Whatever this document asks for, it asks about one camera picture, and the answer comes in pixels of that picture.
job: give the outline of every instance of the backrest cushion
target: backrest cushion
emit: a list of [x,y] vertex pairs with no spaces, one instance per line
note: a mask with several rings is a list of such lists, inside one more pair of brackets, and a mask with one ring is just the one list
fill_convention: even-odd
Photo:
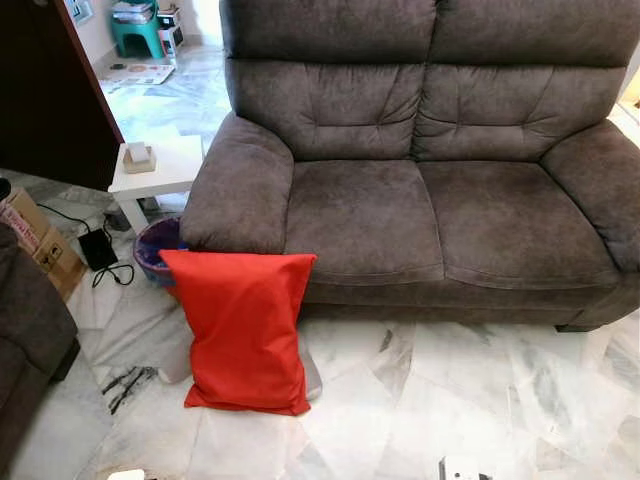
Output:
[[235,112],[296,160],[410,153],[435,0],[222,0]]
[[638,0],[441,0],[412,153],[537,160],[611,110]]

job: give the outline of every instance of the dark sofa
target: dark sofa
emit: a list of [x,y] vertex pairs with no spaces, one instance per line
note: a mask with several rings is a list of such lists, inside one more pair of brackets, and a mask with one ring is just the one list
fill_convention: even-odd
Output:
[[588,331],[640,303],[637,0],[221,1],[194,250],[314,252],[307,308]]
[[47,385],[71,366],[76,332],[57,290],[0,223],[0,474]]

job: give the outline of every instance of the cable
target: cable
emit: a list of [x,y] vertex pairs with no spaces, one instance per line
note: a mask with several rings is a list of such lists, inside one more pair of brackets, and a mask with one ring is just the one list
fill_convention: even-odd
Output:
[[53,213],[57,213],[58,215],[60,215],[61,217],[66,218],[67,220],[72,220],[72,221],[74,221],[74,222],[80,222],[80,223],[82,223],[85,227],[87,227],[87,233],[89,233],[89,232],[91,231],[91,228],[89,227],[89,224],[88,224],[87,222],[85,222],[84,220],[82,220],[81,218],[73,218],[73,217],[70,217],[70,216],[68,216],[68,215],[65,215],[65,214],[64,214],[64,213],[62,213],[62,212],[59,212],[59,211],[58,211],[58,210],[56,210],[55,208],[48,207],[48,206],[46,206],[46,205],[43,205],[42,203],[36,203],[36,205],[38,205],[39,207],[42,207],[42,208],[46,208],[47,210],[51,210]]
[[[53,213],[57,213],[58,215],[60,215],[61,217],[66,218],[67,220],[72,220],[74,222],[79,222],[82,223],[86,228],[87,228],[87,233],[91,232],[91,227],[89,227],[89,224],[87,222],[85,222],[84,220],[80,219],[80,218],[73,218],[70,217],[69,215],[65,215],[64,213],[56,210],[55,208],[51,208],[48,207],[47,205],[43,205],[42,203],[37,203],[36,205],[38,205],[39,207],[42,208],[46,208],[47,210],[51,210]],[[104,217],[104,221],[102,222],[102,230],[104,231],[105,235],[107,236],[107,238],[109,239],[109,246],[112,246],[111,244],[113,243],[113,237],[111,236],[111,234],[109,233],[109,231],[107,230],[107,217]],[[120,280],[120,277],[118,277],[115,274],[115,270],[118,270],[119,268],[128,268],[131,270],[131,278],[126,281],[123,282],[122,280]],[[127,285],[131,285],[131,282],[133,282],[133,278],[135,277],[136,271],[133,268],[133,265],[126,263],[124,265],[116,265],[115,267],[104,267],[102,270],[98,271],[94,277],[93,277],[93,281],[91,282],[91,288],[96,288],[98,285],[100,285],[100,282],[102,281],[102,278],[104,277],[105,273],[110,273],[113,276],[113,280],[118,284],[118,285],[122,285],[122,286],[127,286]]]
[[[131,278],[129,280],[127,280],[126,282],[123,282],[122,280],[120,280],[120,277],[118,277],[115,273],[114,270],[117,270],[119,268],[128,268],[131,270]],[[93,277],[93,282],[91,282],[91,288],[96,288],[98,285],[100,285],[100,282],[102,281],[102,278],[104,277],[104,274],[109,272],[112,276],[113,276],[113,280],[118,284],[118,285],[122,285],[123,287],[126,287],[127,285],[131,285],[131,282],[133,282],[133,278],[135,277],[136,271],[133,269],[133,265],[127,263],[125,265],[116,265],[115,267],[104,267],[102,270],[100,270],[99,272],[97,272],[94,277]]]
[[[111,244],[113,243],[113,237],[111,236],[111,234],[109,233],[109,231],[107,230],[107,217],[104,217],[104,221],[102,222],[102,230],[104,230],[105,235],[107,236],[107,238],[109,239],[109,246],[111,246]],[[129,278],[128,281],[123,282],[122,280],[120,280],[120,277],[118,277],[114,270],[117,270],[119,268],[128,268],[131,270],[131,278]],[[126,287],[127,285],[131,285],[131,282],[133,282],[133,279],[136,275],[136,271],[133,268],[133,265],[126,263],[124,265],[116,265],[115,267],[104,267],[102,270],[98,271],[94,276],[93,276],[93,281],[91,282],[91,288],[96,288],[98,285],[100,285],[100,282],[102,281],[102,278],[104,277],[104,274],[109,272],[111,274],[111,276],[113,276],[113,280],[118,284],[118,285],[122,285],[124,287]]]

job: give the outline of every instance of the stool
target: stool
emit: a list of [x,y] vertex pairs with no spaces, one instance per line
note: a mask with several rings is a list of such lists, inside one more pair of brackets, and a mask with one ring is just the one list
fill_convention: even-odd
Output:
[[[128,0],[129,3],[150,3],[149,0]],[[153,0],[153,17],[143,24],[135,23],[119,23],[115,18],[111,18],[111,27],[113,30],[113,36],[118,43],[118,50],[120,55],[128,57],[126,38],[130,35],[139,35],[144,38],[149,52],[153,58],[164,58],[164,50],[162,49],[162,43],[158,36],[158,30],[160,29],[160,22],[158,21],[158,3]]]

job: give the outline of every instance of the wooden door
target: wooden door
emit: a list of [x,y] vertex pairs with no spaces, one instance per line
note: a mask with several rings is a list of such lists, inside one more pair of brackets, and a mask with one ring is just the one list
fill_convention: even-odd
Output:
[[0,167],[111,183],[122,134],[64,0],[2,0]]

